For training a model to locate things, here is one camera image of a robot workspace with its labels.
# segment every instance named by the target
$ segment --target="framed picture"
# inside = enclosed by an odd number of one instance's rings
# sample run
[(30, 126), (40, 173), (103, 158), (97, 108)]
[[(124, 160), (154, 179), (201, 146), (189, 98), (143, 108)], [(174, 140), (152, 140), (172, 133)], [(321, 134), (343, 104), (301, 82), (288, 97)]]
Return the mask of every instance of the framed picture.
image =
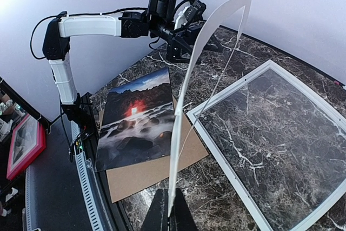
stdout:
[(32, 116), (26, 117), (13, 130), (7, 179), (13, 180), (45, 149), (45, 130)]

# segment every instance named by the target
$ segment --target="white wall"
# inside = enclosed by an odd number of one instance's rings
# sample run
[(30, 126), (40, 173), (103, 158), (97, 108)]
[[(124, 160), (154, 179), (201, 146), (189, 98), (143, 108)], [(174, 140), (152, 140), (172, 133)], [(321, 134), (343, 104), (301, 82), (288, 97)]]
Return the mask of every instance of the white wall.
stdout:
[[(207, 4), (205, 18), (226, 0)], [(346, 84), (346, 0), (252, 0), (244, 33), (276, 46)], [(240, 13), (224, 25), (237, 29)]]
[[(61, 11), (106, 12), (147, 7), (149, 0), (0, 0), (0, 76), (45, 117), (59, 114), (59, 94), (47, 60), (37, 61), (29, 41), (36, 23)], [(42, 56), (47, 23), (35, 33), (34, 51)], [(149, 52), (150, 38), (74, 37), (71, 66), (77, 90), (93, 93)]]

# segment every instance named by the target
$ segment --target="brown cardboard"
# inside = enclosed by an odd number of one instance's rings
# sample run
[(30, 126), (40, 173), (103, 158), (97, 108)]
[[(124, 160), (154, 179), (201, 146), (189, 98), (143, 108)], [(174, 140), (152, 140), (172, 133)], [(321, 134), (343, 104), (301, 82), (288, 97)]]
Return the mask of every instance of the brown cardboard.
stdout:
[[(99, 113), (102, 122), (103, 110)], [(183, 117), (182, 142), (185, 140), (191, 124), (186, 116)], [(179, 171), (198, 162), (208, 155), (196, 132), (191, 131), (184, 150), (179, 159)], [(133, 164), (121, 168), (107, 170), (108, 185), (112, 203), (122, 200), (134, 193), (154, 185), (169, 176), (170, 156), (156, 160)]]

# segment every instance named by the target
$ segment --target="wire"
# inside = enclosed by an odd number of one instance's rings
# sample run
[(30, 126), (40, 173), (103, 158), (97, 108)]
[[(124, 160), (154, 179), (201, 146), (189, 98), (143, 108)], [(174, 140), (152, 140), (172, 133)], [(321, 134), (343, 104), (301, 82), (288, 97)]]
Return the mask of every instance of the wire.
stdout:
[(153, 42), (149, 43), (149, 48), (150, 48), (151, 50), (156, 51), (157, 49), (155, 49), (155, 48), (151, 47), (151, 45), (152, 45), (152, 44), (154, 44), (154, 43), (157, 43), (159, 40), (160, 40), (160, 37), (158, 37), (158, 38), (157, 38), (157, 40), (155, 40), (155, 41), (153, 41)]
[[(106, 13), (80, 13), (80, 14), (67, 14), (67, 15), (64, 15), (64, 16), (61, 16), (61, 17), (66, 17), (66, 16), (99, 16), (99, 15), (111, 15), (111, 14), (116, 14), (116, 13), (120, 13), (120, 12), (124, 12), (124, 11), (128, 11), (128, 10), (147, 10), (147, 8), (121, 8), (121, 9), (117, 9), (117, 10), (114, 10), (114, 11), (111, 11), (111, 12), (106, 12)], [(37, 60), (42, 60), (42, 59), (45, 59), (46, 57), (43, 56), (43, 57), (37, 57), (35, 54), (34, 54), (34, 51), (32, 49), (32, 39), (34, 37), (34, 33), (37, 29), (37, 27), (42, 23), (44, 22), (45, 20), (47, 19), (50, 19), (50, 18), (56, 18), (56, 17), (59, 17), (58, 15), (55, 15), (55, 16), (47, 16), (45, 17), (44, 19), (40, 20), (34, 27), (32, 33), (31, 33), (31, 38), (30, 38), (30, 51), (31, 51), (31, 54), (32, 56), (37, 59)]]
[(178, 11), (178, 9), (183, 5), (183, 4), (185, 4), (186, 2), (190, 2), (190, 3), (192, 3), (192, 2), (194, 2), (195, 0), (183, 0), (183, 1), (181, 1), (175, 8), (174, 8), (174, 10), (173, 10), (173, 17), (175, 16), (175, 13)]
[(66, 137), (68, 148), (69, 148), (70, 162), (72, 162), (73, 161), (73, 154), (72, 154), (72, 151), (71, 151), (71, 143), (70, 143), (70, 140), (69, 140), (69, 136), (67, 135), (66, 127), (65, 127), (65, 124), (64, 124), (61, 103), (60, 103), (60, 118), (61, 118), (61, 125), (63, 126), (63, 130), (64, 130), (64, 133), (65, 133), (65, 137)]
[(70, 144), (70, 151), (71, 151), (71, 153), (70, 153), (70, 162), (73, 162), (74, 161), (74, 155), (73, 155), (73, 148), (74, 148), (74, 145), (75, 145), (75, 143), (77, 142), (77, 140), (78, 140), (78, 138), (80, 138), (80, 136), (81, 136), (81, 133), (79, 133), (77, 136), (76, 136), (76, 138), (71, 142), (71, 144)]
[(37, 60), (42, 60), (42, 59), (45, 58), (45, 56), (43, 56), (43, 57), (37, 57), (37, 56), (34, 54), (34, 51), (33, 51), (33, 49), (32, 49), (32, 38), (34, 37), (34, 33), (35, 33), (35, 31), (36, 31), (36, 28), (37, 28), (37, 27), (39, 26), (39, 24), (41, 24), (43, 21), (45, 21), (45, 20), (47, 20), (47, 19), (50, 19), (50, 18), (56, 18), (56, 17), (57, 17), (57, 16), (47, 16), (46, 18), (42, 19), (41, 21), (39, 21), (39, 22), (35, 25), (35, 27), (34, 27), (32, 33), (31, 33), (31, 38), (30, 38), (30, 51), (31, 51), (31, 54), (33, 55), (33, 57), (34, 57), (35, 59), (37, 59)]

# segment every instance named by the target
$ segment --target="landscape photo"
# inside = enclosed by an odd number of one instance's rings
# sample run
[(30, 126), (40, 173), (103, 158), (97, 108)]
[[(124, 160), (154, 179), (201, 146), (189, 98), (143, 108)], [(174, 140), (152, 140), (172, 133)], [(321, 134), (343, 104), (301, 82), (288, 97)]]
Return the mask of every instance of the landscape photo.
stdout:
[(33, 133), (37, 131), (37, 121), (29, 117), (26, 122), (17, 130), (15, 145), (13, 147), (12, 165), (17, 165), (36, 144), (36, 136)]
[(173, 123), (167, 67), (111, 89), (102, 119), (96, 170), (169, 155)]

